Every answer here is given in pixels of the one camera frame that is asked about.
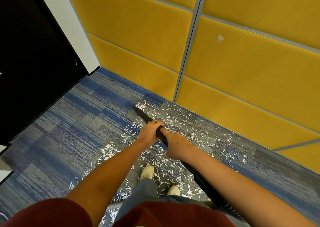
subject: shoe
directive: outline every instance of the shoe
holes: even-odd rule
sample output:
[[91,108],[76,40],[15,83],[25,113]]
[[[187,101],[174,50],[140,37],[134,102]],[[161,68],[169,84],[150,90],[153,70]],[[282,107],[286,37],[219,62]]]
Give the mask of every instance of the shoe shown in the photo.
[[169,195],[180,196],[180,189],[176,185],[172,186],[167,193],[167,196]]
[[142,181],[142,180],[145,179],[145,178],[150,178],[150,179],[152,179],[154,172],[155,172],[155,169],[153,168],[153,166],[147,165],[147,166],[142,170],[142,173],[141,173],[141,176],[140,176],[140,181]]

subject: red shirt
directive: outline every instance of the red shirt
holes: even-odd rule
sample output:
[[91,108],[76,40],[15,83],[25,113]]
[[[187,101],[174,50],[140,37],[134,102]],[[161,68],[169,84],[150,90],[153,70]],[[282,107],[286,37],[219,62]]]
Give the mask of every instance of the red shirt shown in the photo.
[[[88,213],[68,199],[47,199],[18,212],[3,227],[92,227]],[[221,212],[199,205],[145,202],[135,206],[114,225],[118,226],[216,226],[234,227]]]

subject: gray carpet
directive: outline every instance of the gray carpet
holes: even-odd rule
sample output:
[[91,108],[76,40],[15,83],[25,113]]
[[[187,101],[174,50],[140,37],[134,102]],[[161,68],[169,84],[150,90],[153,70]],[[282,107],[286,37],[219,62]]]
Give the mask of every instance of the gray carpet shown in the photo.
[[[320,226],[320,177],[291,161],[221,128],[187,110],[100,68],[16,137],[2,159],[14,170],[0,186],[0,212],[11,217],[34,202],[63,197],[104,160],[136,139],[141,119],[128,107],[138,103],[223,164],[255,181]],[[155,167],[162,196],[171,185],[196,200],[207,196],[179,161],[165,157],[162,144],[143,152],[119,188],[114,201],[125,199],[142,169]],[[101,225],[110,226],[117,210]]]

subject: forearm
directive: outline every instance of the forearm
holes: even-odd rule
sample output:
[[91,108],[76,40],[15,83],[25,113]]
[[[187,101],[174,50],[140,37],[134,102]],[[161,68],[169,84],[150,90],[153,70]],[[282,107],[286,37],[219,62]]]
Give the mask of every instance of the forearm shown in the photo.
[[193,147],[182,159],[197,169],[251,226],[314,225],[266,189]]
[[143,142],[135,141],[95,168],[66,196],[87,211],[93,226],[98,226],[119,186],[145,148]]

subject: vacuum wand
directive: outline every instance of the vacuum wand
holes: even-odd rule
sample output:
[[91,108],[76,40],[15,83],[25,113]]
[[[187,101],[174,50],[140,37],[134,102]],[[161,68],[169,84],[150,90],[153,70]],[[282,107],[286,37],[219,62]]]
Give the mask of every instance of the vacuum wand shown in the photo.
[[[148,116],[138,107],[133,106],[132,108],[142,118],[142,120],[145,121],[145,123],[151,122],[153,120],[150,116]],[[163,133],[160,131],[161,128],[163,128],[162,125],[157,128],[155,134],[166,145],[166,147],[168,147],[168,141],[166,137],[163,135]],[[192,166],[183,161],[181,161],[181,163],[193,174],[194,181],[207,194],[207,196],[211,199],[211,201],[217,208],[222,206],[233,216],[242,220],[242,217],[233,209],[233,207],[225,201],[225,199],[207,182],[207,180],[196,169],[194,169]]]

